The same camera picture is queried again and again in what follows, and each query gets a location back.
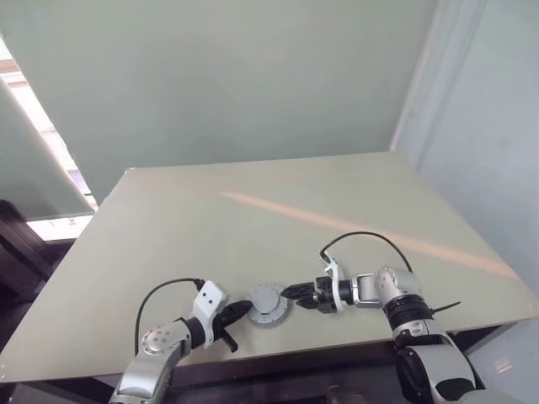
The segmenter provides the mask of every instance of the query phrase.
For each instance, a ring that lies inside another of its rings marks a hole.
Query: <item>black wire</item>
[[[322,250],[320,250],[320,257],[322,257],[322,259],[326,263],[329,263],[330,260],[329,260],[328,255],[326,254],[326,250],[330,248],[331,246],[333,246],[336,242],[342,240],[343,238],[349,237],[349,236],[355,236],[355,235],[365,235],[365,236],[373,236],[373,237],[381,238],[384,242],[386,242],[391,247],[393,247],[393,249],[397,252],[397,254],[403,259],[404,264],[406,265],[406,269],[412,274],[414,273],[414,271],[412,270],[412,266],[410,265],[410,263],[404,256],[403,252],[395,245],[395,243],[389,240],[387,237],[383,236],[382,234],[375,233],[374,231],[351,231],[349,233],[341,234],[339,237],[335,238],[334,240],[326,244],[324,248],[322,248]]]
[[[204,282],[202,279],[195,279],[195,278],[180,278],[180,279],[171,279],[167,282],[163,282],[162,284],[158,284],[155,288],[150,290],[150,293],[146,295],[144,300],[142,301],[140,307],[138,308],[138,312],[136,313],[136,321],[135,321],[135,356],[138,355],[138,338],[139,338],[139,330],[141,327],[141,316],[142,311],[144,310],[144,305],[156,291],[160,290],[163,286],[166,286],[168,284],[177,284],[179,282],[193,282],[197,289],[199,289],[199,282]]]
[[[461,304],[460,301],[456,301],[455,303],[451,303],[450,305],[438,307],[437,309],[431,309],[430,311],[432,311],[432,314],[435,314],[435,313],[437,313],[438,311],[443,311],[443,310],[451,309],[452,307],[458,306],[458,305],[460,305],[460,304]]]

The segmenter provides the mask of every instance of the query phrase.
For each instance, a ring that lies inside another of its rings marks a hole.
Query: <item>wall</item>
[[[537,293],[539,3],[464,7],[446,44],[453,57],[428,83],[430,104],[411,102],[395,147]],[[432,103],[435,110],[426,114]],[[426,128],[425,136],[417,136],[418,128]],[[519,324],[471,359],[487,386],[537,403],[537,385],[524,380],[539,374],[538,341],[537,320]]]
[[[7,0],[0,31],[100,202],[128,167],[388,148],[434,0]]]

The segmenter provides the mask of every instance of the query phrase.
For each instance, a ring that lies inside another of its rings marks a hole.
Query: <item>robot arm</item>
[[[343,271],[332,258],[326,273],[328,276],[314,283],[292,285],[282,295],[322,313],[341,311],[344,306],[382,309],[392,329],[397,375],[408,401],[518,403],[502,393],[479,390],[482,383],[461,350],[435,321],[436,311],[424,302],[414,274],[385,267],[375,274],[342,279]]]
[[[225,306],[226,302],[225,293],[207,281],[195,298],[188,320],[180,318],[148,331],[109,404],[160,403],[176,364],[200,345],[207,348],[221,338],[235,352],[237,344],[225,327],[239,320],[253,304],[240,300]]]

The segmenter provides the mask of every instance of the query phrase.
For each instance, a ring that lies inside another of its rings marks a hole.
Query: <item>table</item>
[[[351,230],[379,231],[407,255],[436,317],[451,331],[537,315],[536,297],[486,242],[390,152],[125,172],[0,355],[2,381],[121,373],[133,356],[136,309],[165,280],[216,281],[233,299],[257,284],[323,274],[319,249]],[[350,237],[332,248],[348,275],[402,267],[386,244]],[[188,316],[190,284],[152,297],[141,330]],[[387,341],[380,311],[322,315],[293,307],[278,327],[244,319],[239,344],[198,349],[181,364]]]

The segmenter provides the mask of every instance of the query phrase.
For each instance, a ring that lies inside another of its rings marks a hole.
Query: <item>round metal disc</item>
[[[277,284],[259,284],[248,296],[253,307],[247,313],[249,319],[261,327],[280,324],[286,316],[288,300],[280,296],[283,288]]]

